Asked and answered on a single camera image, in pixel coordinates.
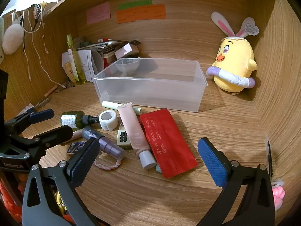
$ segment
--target pink sticky note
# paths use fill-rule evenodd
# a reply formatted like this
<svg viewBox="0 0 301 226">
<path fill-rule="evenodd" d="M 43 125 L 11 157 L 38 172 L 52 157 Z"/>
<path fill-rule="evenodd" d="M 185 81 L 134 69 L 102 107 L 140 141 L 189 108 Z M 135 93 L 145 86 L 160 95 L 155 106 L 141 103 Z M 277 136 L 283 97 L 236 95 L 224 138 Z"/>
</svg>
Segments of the pink sticky note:
<svg viewBox="0 0 301 226">
<path fill-rule="evenodd" d="M 110 3 L 106 2 L 87 10 L 87 25 L 110 19 Z"/>
</svg>

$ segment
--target yellow plush toy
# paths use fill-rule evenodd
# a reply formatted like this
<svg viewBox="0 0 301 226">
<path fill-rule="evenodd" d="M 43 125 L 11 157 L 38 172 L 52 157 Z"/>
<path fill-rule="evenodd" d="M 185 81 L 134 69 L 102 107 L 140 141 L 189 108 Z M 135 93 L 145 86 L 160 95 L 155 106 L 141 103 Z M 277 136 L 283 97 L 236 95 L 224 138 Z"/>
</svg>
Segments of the yellow plush toy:
<svg viewBox="0 0 301 226">
<path fill-rule="evenodd" d="M 249 34 L 259 33 L 254 20 L 246 18 L 235 35 L 220 13 L 213 12 L 211 18 L 228 37 L 222 40 L 216 61 L 207 69 L 207 76 L 213 77 L 219 88 L 232 94 L 239 93 L 244 88 L 254 87 L 255 81 L 250 75 L 253 70 L 257 70 L 257 64 L 249 42 L 244 39 Z"/>
</svg>

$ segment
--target metal screw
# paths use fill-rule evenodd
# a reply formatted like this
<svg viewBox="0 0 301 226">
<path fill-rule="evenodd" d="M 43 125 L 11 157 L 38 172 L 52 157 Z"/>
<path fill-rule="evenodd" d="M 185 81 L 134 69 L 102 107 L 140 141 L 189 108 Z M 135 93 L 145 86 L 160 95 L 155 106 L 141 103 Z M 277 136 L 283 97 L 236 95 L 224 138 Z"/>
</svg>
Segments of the metal screw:
<svg viewBox="0 0 301 226">
<path fill-rule="evenodd" d="M 31 167 L 31 169 L 33 169 L 33 170 L 37 170 L 37 169 L 38 169 L 38 167 L 39 167 L 39 165 L 35 164 L 35 165 L 33 165 L 33 166 Z"/>
<path fill-rule="evenodd" d="M 265 170 L 266 169 L 266 167 L 265 167 L 264 164 L 260 164 L 259 167 L 260 167 L 261 170 Z"/>
<path fill-rule="evenodd" d="M 64 166 L 66 166 L 66 164 L 67 164 L 67 161 L 60 161 L 60 163 L 58 165 L 59 165 L 59 167 L 64 167 Z"/>
<path fill-rule="evenodd" d="M 231 161 L 231 165 L 234 166 L 234 167 L 238 167 L 239 166 L 239 162 L 238 161 Z"/>
</svg>

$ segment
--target sticky note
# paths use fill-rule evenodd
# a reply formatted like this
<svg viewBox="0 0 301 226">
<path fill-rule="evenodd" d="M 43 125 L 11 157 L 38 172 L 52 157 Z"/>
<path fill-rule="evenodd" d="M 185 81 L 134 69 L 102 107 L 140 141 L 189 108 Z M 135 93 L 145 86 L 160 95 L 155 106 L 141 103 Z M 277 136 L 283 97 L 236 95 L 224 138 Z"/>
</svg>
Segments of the sticky note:
<svg viewBox="0 0 301 226">
<path fill-rule="evenodd" d="M 87 25 L 110 19 L 110 3 L 106 2 L 87 10 Z"/>
<path fill-rule="evenodd" d="M 127 8 L 138 7 L 138 6 L 152 5 L 152 4 L 153 4 L 152 0 L 139 0 L 139 1 L 127 2 L 127 3 L 120 4 L 118 6 L 118 10 L 123 10 Z"/>
<path fill-rule="evenodd" d="M 143 19 L 166 19 L 165 5 L 155 4 L 119 10 L 116 16 L 118 24 Z"/>
</svg>

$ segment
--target orange beak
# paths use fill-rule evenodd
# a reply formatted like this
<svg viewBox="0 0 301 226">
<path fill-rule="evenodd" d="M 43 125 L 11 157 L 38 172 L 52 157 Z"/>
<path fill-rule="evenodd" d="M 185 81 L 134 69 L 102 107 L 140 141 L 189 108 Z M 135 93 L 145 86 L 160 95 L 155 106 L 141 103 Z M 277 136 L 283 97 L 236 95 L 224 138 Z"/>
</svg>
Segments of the orange beak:
<svg viewBox="0 0 301 226">
<path fill-rule="evenodd" d="M 222 62 L 225 59 L 225 56 L 222 56 L 222 54 L 220 54 L 217 58 L 216 61 L 217 62 Z"/>
</svg>

